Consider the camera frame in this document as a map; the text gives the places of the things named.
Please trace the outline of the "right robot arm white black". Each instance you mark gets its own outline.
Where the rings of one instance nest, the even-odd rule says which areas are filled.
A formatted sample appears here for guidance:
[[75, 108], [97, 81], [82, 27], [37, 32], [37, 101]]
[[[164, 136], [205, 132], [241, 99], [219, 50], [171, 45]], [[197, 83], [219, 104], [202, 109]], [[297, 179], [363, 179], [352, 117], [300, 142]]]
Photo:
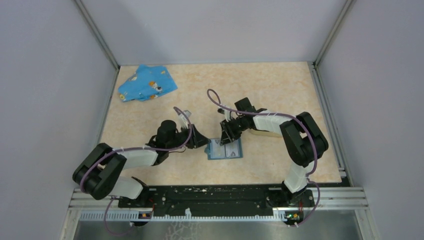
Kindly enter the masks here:
[[287, 206], [295, 206], [306, 189], [307, 175], [315, 162], [329, 148], [329, 143], [308, 112], [296, 116], [272, 112], [266, 108], [255, 108], [245, 97], [235, 104], [237, 117], [227, 107], [217, 111], [225, 119], [220, 122], [221, 146], [235, 142], [246, 130], [277, 134], [282, 137], [292, 163], [282, 182], [281, 199]]

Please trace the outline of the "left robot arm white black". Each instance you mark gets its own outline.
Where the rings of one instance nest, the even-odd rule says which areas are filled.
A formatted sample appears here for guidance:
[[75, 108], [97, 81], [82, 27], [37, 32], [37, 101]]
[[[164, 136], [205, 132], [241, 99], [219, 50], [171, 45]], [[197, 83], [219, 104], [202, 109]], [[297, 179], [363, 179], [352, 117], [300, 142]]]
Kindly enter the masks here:
[[112, 148], [99, 143], [73, 172], [72, 180], [80, 190], [95, 200], [105, 197], [130, 199], [138, 207], [149, 203], [148, 186], [137, 177], [125, 177], [123, 170], [157, 166], [170, 152], [180, 148], [197, 149], [210, 143], [194, 124], [177, 129], [172, 120], [164, 120], [146, 145], [130, 148]]

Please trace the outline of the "blue card holder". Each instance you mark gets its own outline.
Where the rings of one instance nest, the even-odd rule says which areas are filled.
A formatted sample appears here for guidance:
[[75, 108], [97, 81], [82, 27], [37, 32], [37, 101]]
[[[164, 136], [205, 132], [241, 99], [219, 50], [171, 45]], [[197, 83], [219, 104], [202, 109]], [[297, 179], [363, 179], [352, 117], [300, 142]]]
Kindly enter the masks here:
[[234, 142], [220, 145], [219, 138], [212, 138], [207, 144], [204, 153], [208, 160], [225, 160], [243, 158], [243, 149], [241, 139]]

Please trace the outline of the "gold oval tray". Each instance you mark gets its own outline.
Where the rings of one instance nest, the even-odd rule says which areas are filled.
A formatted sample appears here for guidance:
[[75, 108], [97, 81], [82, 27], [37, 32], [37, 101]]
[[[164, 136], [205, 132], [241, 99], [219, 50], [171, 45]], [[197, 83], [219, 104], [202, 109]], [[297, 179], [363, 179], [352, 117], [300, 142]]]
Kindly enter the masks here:
[[263, 137], [272, 137], [272, 138], [282, 138], [283, 136], [281, 133], [275, 133], [268, 130], [258, 130], [258, 129], [250, 129], [249, 132], [256, 136], [263, 136]]

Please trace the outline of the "white credit card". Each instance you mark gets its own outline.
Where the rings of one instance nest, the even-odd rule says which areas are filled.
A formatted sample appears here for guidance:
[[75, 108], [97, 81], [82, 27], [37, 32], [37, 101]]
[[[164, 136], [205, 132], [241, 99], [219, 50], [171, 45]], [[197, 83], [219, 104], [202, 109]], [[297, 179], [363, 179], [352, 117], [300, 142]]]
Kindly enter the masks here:
[[210, 160], [221, 160], [226, 158], [225, 146], [220, 145], [219, 138], [213, 138], [205, 150]]

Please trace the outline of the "blue patterned cloth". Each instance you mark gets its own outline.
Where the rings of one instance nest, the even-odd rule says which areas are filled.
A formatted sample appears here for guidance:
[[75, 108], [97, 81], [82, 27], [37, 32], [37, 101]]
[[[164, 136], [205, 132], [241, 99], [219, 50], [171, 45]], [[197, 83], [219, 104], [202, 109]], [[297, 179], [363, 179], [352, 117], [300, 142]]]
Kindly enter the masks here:
[[141, 64], [137, 70], [118, 87], [123, 102], [152, 100], [177, 90], [177, 84], [163, 65]]

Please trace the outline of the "right aluminium corner post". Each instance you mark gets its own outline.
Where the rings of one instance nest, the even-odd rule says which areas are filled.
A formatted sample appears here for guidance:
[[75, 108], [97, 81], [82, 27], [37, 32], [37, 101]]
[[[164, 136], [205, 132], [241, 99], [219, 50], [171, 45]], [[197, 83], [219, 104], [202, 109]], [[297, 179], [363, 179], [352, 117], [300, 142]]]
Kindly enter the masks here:
[[334, 22], [326, 40], [324, 41], [320, 51], [318, 52], [318, 55], [313, 62], [315, 68], [318, 68], [320, 64], [323, 62], [324, 57], [328, 53], [330, 47], [332, 46], [334, 40], [337, 38], [338, 33], [340, 32], [346, 17], [349, 15], [350, 11], [352, 10], [353, 6], [355, 5], [356, 0], [346, 0], [343, 4], [343, 7], [337, 16], [336, 21]]

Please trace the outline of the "left aluminium corner post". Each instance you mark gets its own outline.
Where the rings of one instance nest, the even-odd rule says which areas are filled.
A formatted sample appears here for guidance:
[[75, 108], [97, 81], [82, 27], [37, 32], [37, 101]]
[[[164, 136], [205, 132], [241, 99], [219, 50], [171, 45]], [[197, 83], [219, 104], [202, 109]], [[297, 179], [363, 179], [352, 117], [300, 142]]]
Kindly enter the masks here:
[[111, 65], [116, 69], [120, 69], [120, 65], [118, 64], [114, 54], [112, 53], [112, 50], [109, 48], [106, 40], [104, 39], [101, 31], [97, 27], [94, 19], [90, 15], [87, 7], [85, 6], [84, 2], [82, 0], [72, 0], [75, 7], [77, 8], [78, 12], [80, 13], [82, 19], [84, 20], [85, 24], [87, 25], [89, 31], [94, 36], [97, 44], [99, 45], [100, 49], [102, 50], [105, 57], [108, 59], [108, 61], [111, 63]]

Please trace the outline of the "aluminium frame rail front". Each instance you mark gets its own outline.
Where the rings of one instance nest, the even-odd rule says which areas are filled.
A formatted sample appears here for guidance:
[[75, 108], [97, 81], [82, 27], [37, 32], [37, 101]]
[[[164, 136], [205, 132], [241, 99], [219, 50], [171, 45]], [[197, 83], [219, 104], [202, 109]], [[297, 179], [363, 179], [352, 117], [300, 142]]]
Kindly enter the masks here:
[[152, 186], [139, 197], [100, 200], [80, 190], [68, 208], [87, 220], [109, 221], [294, 221], [317, 211], [365, 210], [360, 187], [313, 187], [288, 200], [276, 185]]

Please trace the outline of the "aluminium corner post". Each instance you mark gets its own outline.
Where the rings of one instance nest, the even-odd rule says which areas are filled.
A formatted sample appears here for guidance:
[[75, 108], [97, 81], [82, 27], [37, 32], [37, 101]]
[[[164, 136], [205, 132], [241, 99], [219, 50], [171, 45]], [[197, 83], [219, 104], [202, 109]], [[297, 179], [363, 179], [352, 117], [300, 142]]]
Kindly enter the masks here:
[[326, 40], [324, 41], [320, 51], [318, 52], [318, 55], [313, 62], [315, 68], [318, 68], [320, 64], [323, 62], [324, 57], [328, 53], [330, 47], [332, 46], [334, 40], [337, 38], [338, 33], [340, 32], [346, 17], [349, 15], [350, 11], [352, 10], [353, 6], [355, 5], [356, 0], [346, 0], [343, 4], [343, 7], [337, 16], [336, 21], [334, 22]]
[[85, 24], [87, 25], [89, 31], [94, 36], [97, 44], [99, 45], [100, 49], [102, 50], [105, 57], [108, 59], [108, 61], [111, 63], [111, 65], [116, 69], [120, 69], [120, 65], [118, 64], [114, 54], [112, 53], [112, 50], [109, 48], [106, 40], [104, 39], [101, 31], [97, 27], [94, 19], [90, 15], [87, 7], [85, 6], [84, 2], [82, 0], [72, 0], [75, 7], [77, 8], [78, 12], [80, 13], [82, 19], [84, 20]]

